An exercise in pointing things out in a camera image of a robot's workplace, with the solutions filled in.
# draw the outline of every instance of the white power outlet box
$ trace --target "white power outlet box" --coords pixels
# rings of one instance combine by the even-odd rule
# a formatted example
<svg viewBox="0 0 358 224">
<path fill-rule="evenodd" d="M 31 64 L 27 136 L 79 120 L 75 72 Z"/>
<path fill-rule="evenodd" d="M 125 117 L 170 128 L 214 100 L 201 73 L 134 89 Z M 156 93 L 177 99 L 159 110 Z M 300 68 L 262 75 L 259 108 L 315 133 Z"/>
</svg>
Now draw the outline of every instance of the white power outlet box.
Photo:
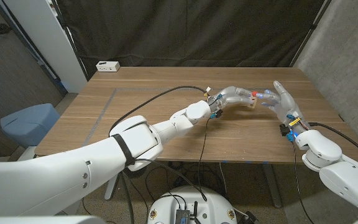
<svg viewBox="0 0 358 224">
<path fill-rule="evenodd" d="M 116 72 L 119 69 L 119 62 L 100 61 L 96 65 L 99 72 Z"/>
</svg>

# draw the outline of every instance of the black curtain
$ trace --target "black curtain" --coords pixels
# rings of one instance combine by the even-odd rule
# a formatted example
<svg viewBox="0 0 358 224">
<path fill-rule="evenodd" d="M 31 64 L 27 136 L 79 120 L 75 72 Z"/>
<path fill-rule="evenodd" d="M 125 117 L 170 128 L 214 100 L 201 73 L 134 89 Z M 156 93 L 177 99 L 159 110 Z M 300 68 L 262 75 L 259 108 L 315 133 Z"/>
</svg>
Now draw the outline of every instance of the black curtain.
<svg viewBox="0 0 358 224">
<path fill-rule="evenodd" d="M 121 66 L 287 67 L 324 0 L 61 0 L 89 75 Z"/>
</svg>

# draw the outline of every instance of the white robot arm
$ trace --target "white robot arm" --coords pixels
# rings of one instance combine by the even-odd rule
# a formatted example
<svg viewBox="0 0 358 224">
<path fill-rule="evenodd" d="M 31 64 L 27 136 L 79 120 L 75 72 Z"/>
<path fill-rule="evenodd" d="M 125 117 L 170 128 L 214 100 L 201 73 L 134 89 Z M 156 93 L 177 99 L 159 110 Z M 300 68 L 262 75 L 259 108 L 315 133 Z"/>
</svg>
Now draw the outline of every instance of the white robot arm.
<svg viewBox="0 0 358 224">
<path fill-rule="evenodd" d="M 291 129 L 290 140 L 306 151 L 302 156 L 305 165 L 319 172 L 327 188 L 358 208 L 358 162 L 342 154 L 335 142 L 310 128 L 292 96 L 278 81 L 274 87 L 279 95 L 266 90 L 257 97 L 269 100 L 270 104 L 262 104 L 276 112 L 278 119 Z"/>
<path fill-rule="evenodd" d="M 143 116 L 129 118 L 111 130 L 110 138 L 79 149 L 28 161 L 0 162 L 0 217 L 58 213 L 125 167 L 137 170 L 146 166 L 148 161 L 134 158 L 156 159 L 164 144 L 185 135 L 217 107 L 251 102 L 244 96 L 233 100 L 236 94 L 231 86 L 215 96 L 222 99 L 213 105 L 199 101 L 152 126 Z"/>
</svg>

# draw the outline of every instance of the blue seat cushion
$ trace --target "blue seat cushion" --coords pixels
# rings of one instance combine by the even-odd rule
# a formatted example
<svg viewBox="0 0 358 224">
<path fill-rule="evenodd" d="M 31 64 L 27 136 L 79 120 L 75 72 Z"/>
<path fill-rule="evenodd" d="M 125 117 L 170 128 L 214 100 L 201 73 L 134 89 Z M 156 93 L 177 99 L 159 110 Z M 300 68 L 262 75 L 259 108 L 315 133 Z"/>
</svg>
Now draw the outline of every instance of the blue seat cushion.
<svg viewBox="0 0 358 224">
<path fill-rule="evenodd" d="M 1 118 L 2 131 L 23 147 L 37 146 L 59 119 L 50 103 L 35 105 Z"/>
</svg>

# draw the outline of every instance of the black wire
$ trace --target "black wire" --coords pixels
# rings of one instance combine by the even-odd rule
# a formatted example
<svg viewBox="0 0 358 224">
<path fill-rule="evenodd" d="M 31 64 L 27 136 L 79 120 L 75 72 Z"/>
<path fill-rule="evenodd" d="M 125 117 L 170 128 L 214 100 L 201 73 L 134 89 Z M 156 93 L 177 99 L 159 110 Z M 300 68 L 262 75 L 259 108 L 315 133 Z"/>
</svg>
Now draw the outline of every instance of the black wire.
<svg viewBox="0 0 358 224">
<path fill-rule="evenodd" d="M 295 177 L 296 177 L 296 187 L 298 189 L 298 196 L 299 196 L 299 201 L 301 202 L 301 205 L 302 205 L 302 208 L 303 208 L 303 211 L 305 212 L 306 216 L 308 217 L 309 221 L 314 224 L 314 222 L 311 220 L 311 218 L 309 217 L 308 215 L 308 212 L 306 211 L 305 209 L 305 206 L 303 205 L 303 201 L 302 201 L 302 198 L 301 198 L 301 192 L 299 190 L 299 181 L 298 181 L 298 172 L 296 171 L 296 149 L 295 149 L 295 145 L 293 142 L 292 143 L 292 148 L 293 148 L 293 155 L 294 155 L 294 163 L 293 163 L 293 166 L 295 168 Z"/>
<path fill-rule="evenodd" d="M 87 212 L 88 215 L 92 215 L 92 214 L 88 211 L 88 209 L 85 208 L 84 198 L 85 198 L 85 197 L 82 198 L 82 207 L 84 208 L 84 210 Z M 114 222 L 114 221 L 105 221 L 105 222 L 117 224 L 117 223 Z"/>
<path fill-rule="evenodd" d="M 133 186 L 133 188 L 135 188 L 135 190 L 137 191 L 137 193 L 140 195 L 140 197 L 142 197 L 143 199 L 143 202 L 144 202 L 144 205 L 146 206 L 146 222 L 147 223 L 147 218 L 148 218 L 148 215 L 149 215 L 149 206 L 147 205 L 147 202 L 146 202 L 146 199 L 143 197 L 143 195 L 140 193 L 140 191 L 135 187 L 134 183 L 132 182 L 132 180 L 125 174 L 124 174 L 124 177 L 127 178 L 127 180 L 129 180 L 129 182 L 131 183 L 131 185 Z"/>
<path fill-rule="evenodd" d="M 168 193 L 169 193 L 170 195 L 172 195 L 172 194 L 171 194 L 171 191 L 170 191 L 170 186 L 169 186 L 169 183 L 168 183 L 168 170 L 167 170 L 166 168 L 164 168 L 164 167 L 156 167 L 156 168 L 150 170 L 150 172 L 146 175 L 146 178 L 145 178 L 146 189 L 147 189 L 147 192 L 149 193 L 150 197 L 152 198 L 153 202 L 155 202 L 155 200 L 154 200 L 154 198 L 153 198 L 153 195 L 152 195 L 151 191 L 149 190 L 149 185 L 147 184 L 147 178 L 149 177 L 150 173 L 151 173 L 152 171 L 156 170 L 156 169 L 164 169 L 164 170 L 165 170 L 165 175 L 166 175 L 166 178 L 167 178 Z M 178 199 L 177 199 L 176 197 L 174 197 L 174 198 L 175 198 L 175 200 L 178 202 L 179 209 L 181 210 L 181 206 L 180 206 L 180 203 L 179 203 Z"/>
<path fill-rule="evenodd" d="M 159 197 L 158 199 L 160 199 L 160 198 L 165 198 L 165 197 L 180 197 L 183 201 L 184 201 L 184 203 L 185 203 L 185 210 L 187 209 L 187 203 L 186 203 L 186 201 L 185 201 L 185 199 L 182 197 L 182 196 L 180 196 L 180 195 L 173 195 L 173 194 L 170 194 L 170 195 L 163 195 L 163 196 L 161 196 L 161 197 Z"/>
<path fill-rule="evenodd" d="M 122 187 L 124 188 L 125 192 L 125 199 L 127 200 L 128 210 L 129 210 L 129 217 L 131 218 L 131 224 L 135 224 L 135 216 L 134 216 L 134 209 L 132 208 L 131 196 L 129 195 L 127 184 L 125 183 L 125 179 L 123 177 L 123 172 L 118 173 L 119 178 L 122 180 Z"/>
<path fill-rule="evenodd" d="M 200 184 L 200 164 L 201 164 L 201 158 L 203 157 L 203 153 L 204 153 L 204 148 L 205 148 L 205 140 L 206 140 L 206 131 L 208 128 L 208 121 L 210 121 L 211 118 L 208 118 L 208 120 L 206 121 L 205 124 L 205 136 L 204 136 L 204 144 L 203 144 L 203 150 L 201 151 L 201 155 L 200 155 L 200 159 L 198 161 L 198 186 L 200 187 L 200 191 L 201 191 L 201 184 Z"/>
<path fill-rule="evenodd" d="M 211 106 L 212 104 L 214 104 L 216 102 L 216 100 L 218 100 L 218 98 L 215 98 L 215 100 L 208 106 Z"/>
<path fill-rule="evenodd" d="M 164 94 L 166 94 L 166 93 L 169 93 L 169 92 L 171 92 L 171 91 L 173 91 L 173 90 L 177 90 L 177 89 L 179 89 L 179 88 L 194 88 L 194 89 L 196 89 L 196 90 L 200 90 L 200 91 L 202 91 L 203 93 L 206 93 L 206 94 L 207 94 L 207 92 L 206 92 L 205 90 L 203 90 L 202 88 L 197 87 L 197 86 L 178 86 L 178 87 L 172 88 L 172 89 L 170 89 L 170 90 L 167 90 L 167 91 L 165 91 L 165 92 L 163 92 L 163 93 L 160 93 L 160 94 L 158 94 L 157 96 L 155 96 L 155 97 L 153 97 L 153 98 L 147 100 L 146 102 L 142 103 L 141 105 L 137 106 L 136 108 L 134 108 L 134 109 L 131 110 L 130 112 L 126 113 L 124 116 L 120 117 L 120 118 L 111 126 L 110 131 L 109 131 L 109 134 L 108 134 L 108 135 L 109 135 L 108 137 L 110 137 L 110 132 L 111 132 L 111 130 L 112 130 L 115 126 L 117 126 L 117 124 L 120 123 L 124 118 L 126 118 L 127 116 L 129 116 L 131 113 L 135 112 L 136 110 L 138 110 L 139 108 L 143 107 L 143 106 L 146 105 L 147 103 L 150 103 L 151 101 L 155 100 L 156 98 L 158 98 L 158 97 L 160 97 L 160 96 L 162 96 L 162 95 L 164 95 Z"/>
<path fill-rule="evenodd" d="M 197 170 L 192 170 L 192 168 L 194 167 L 197 167 L 198 166 L 198 163 L 195 163 L 195 162 L 191 162 L 189 164 L 186 164 L 186 165 L 191 165 L 190 167 L 187 167 L 187 168 L 182 168 L 184 171 L 182 171 L 182 174 L 184 176 L 187 175 L 187 173 L 189 172 L 196 172 L 198 174 L 198 171 Z M 216 192 L 219 192 L 221 195 L 223 195 L 224 197 L 227 196 L 226 193 L 225 193 L 225 190 L 224 190 L 224 184 L 223 184 L 223 180 L 220 178 L 219 175 L 217 175 L 217 172 L 213 171 L 210 166 L 206 166 L 209 170 L 200 170 L 200 173 L 204 173 L 204 172 L 210 172 L 212 173 L 212 175 L 216 178 L 216 183 L 219 185 L 219 187 L 217 187 L 216 185 L 213 185 L 213 186 L 209 186 L 205 183 L 203 183 L 203 186 L 207 187 L 207 188 L 210 188 L 210 189 L 214 189 Z M 195 180 L 195 182 L 197 182 L 198 180 L 198 175 L 195 175 L 193 177 Z"/>
<path fill-rule="evenodd" d="M 324 127 L 330 131 L 333 131 L 335 132 L 336 134 L 342 136 L 343 138 L 345 138 L 346 140 L 348 140 L 350 143 L 352 143 L 353 145 L 355 145 L 355 147 L 358 147 L 358 143 L 356 143 L 355 141 L 353 141 L 351 138 L 347 137 L 346 135 L 342 134 L 340 131 L 337 131 L 336 129 L 330 127 L 330 126 L 327 126 L 325 124 L 321 124 L 321 123 L 317 123 L 317 122 L 310 122 L 309 123 L 310 126 L 321 126 L 321 127 Z"/>
<path fill-rule="evenodd" d="M 85 197 L 82 198 L 82 207 L 84 207 L 84 210 L 87 212 L 88 215 L 92 215 L 92 214 L 88 211 L 88 209 L 85 208 L 84 198 L 85 198 Z"/>
<path fill-rule="evenodd" d="M 151 159 L 136 159 L 135 161 L 148 161 L 148 162 L 153 162 L 153 163 L 155 163 L 155 164 L 157 164 L 157 165 L 159 165 L 159 166 L 162 166 L 162 167 L 167 168 L 168 170 L 170 170 L 170 171 L 176 173 L 176 175 L 179 175 L 180 177 L 182 177 L 182 178 L 183 178 L 186 182 L 188 182 L 192 187 L 194 187 L 196 190 L 198 190 L 198 191 L 200 192 L 201 196 L 203 197 L 203 200 L 204 200 L 205 202 L 207 201 L 206 196 L 205 196 L 205 194 L 201 191 L 201 189 L 197 188 L 197 187 L 196 187 L 193 183 L 191 183 L 191 181 L 188 180 L 183 174 L 181 174 L 181 173 L 179 173 L 178 171 L 172 169 L 171 167 L 169 167 L 169 166 L 167 166 L 167 165 L 165 165 L 165 164 L 162 164 L 162 163 L 160 163 L 160 162 L 153 161 L 153 160 L 151 160 Z"/>
</svg>

